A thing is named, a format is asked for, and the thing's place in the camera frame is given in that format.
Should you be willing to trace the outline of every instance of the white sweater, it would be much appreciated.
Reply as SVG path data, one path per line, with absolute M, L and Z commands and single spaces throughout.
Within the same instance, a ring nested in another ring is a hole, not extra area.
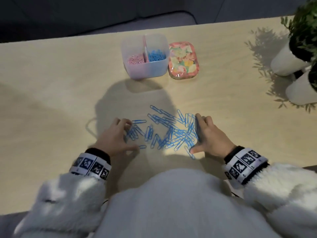
M 169 170 L 114 195 L 102 212 L 102 182 L 63 174 L 42 185 L 15 235 L 77 238 L 95 231 L 94 238 L 317 237 L 315 172 L 271 165 L 246 185 L 247 205 L 226 196 L 223 185 L 198 170 Z

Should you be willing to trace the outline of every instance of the divided container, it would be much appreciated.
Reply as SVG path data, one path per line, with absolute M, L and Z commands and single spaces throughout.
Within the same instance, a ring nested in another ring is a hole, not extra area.
M 143 37 L 145 36 L 147 52 L 161 50 L 166 58 L 160 61 L 129 64 L 128 58 L 144 53 Z M 132 79 L 143 79 L 163 76 L 167 72 L 170 50 L 167 39 L 162 34 L 131 36 L 121 42 L 121 54 L 127 73 Z

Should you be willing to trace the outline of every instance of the plant pot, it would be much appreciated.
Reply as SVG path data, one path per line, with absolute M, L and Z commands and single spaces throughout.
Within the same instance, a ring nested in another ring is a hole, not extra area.
M 291 52 L 289 46 L 289 42 L 287 42 L 271 62 L 271 69 L 276 75 L 288 76 L 311 65 L 310 62 L 297 58 Z
M 286 96 L 296 105 L 304 105 L 317 102 L 317 92 L 308 80 L 309 72 L 305 72 L 299 79 L 286 89 Z

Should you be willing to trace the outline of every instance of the qr code pattern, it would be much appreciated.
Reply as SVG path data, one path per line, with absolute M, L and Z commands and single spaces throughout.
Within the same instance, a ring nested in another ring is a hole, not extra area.
M 102 170 L 103 165 L 99 164 L 98 162 L 95 162 L 93 164 L 93 167 L 91 168 L 91 172 L 95 173 L 96 175 L 99 175 L 100 171 Z
M 245 154 L 244 156 L 241 157 L 241 159 L 246 163 L 246 164 L 252 164 L 254 161 L 256 161 L 255 158 L 253 158 L 251 155 L 249 154 Z
M 84 169 L 89 169 L 92 164 L 93 164 L 93 160 L 89 158 L 85 158 L 79 167 Z
M 74 166 L 74 167 L 77 167 L 77 166 L 80 164 L 81 161 L 82 161 L 82 157 L 78 157 L 78 158 L 75 160 L 73 166 Z
M 231 169 L 229 170 L 229 173 L 235 178 L 237 179 L 239 177 L 239 173 L 231 167 Z
M 109 170 L 107 170 L 106 168 L 103 168 L 102 172 L 101 172 L 101 175 L 100 175 L 100 178 L 103 179 L 103 180 L 106 180 L 108 174 L 109 174 Z
M 257 152 L 255 152 L 254 150 L 250 150 L 248 153 L 251 154 L 253 157 L 256 157 L 256 158 L 261 157 L 261 156 L 260 156 Z
M 224 174 L 227 176 L 228 180 L 232 180 L 231 176 L 229 175 L 229 173 L 227 171 L 224 172 Z
M 240 160 L 238 160 L 234 165 L 233 167 L 239 172 L 239 173 L 242 173 L 246 168 L 247 168 L 247 165 L 242 163 Z

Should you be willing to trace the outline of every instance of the white wristband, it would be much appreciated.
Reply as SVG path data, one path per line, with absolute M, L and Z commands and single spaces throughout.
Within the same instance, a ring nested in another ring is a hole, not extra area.
M 106 180 L 110 170 L 111 165 L 100 157 L 88 153 L 81 153 L 69 172 L 92 176 L 99 180 Z
M 245 148 L 233 156 L 224 167 L 225 174 L 229 180 L 233 178 L 242 184 L 256 168 L 267 161 L 267 158 L 259 155 L 254 150 Z

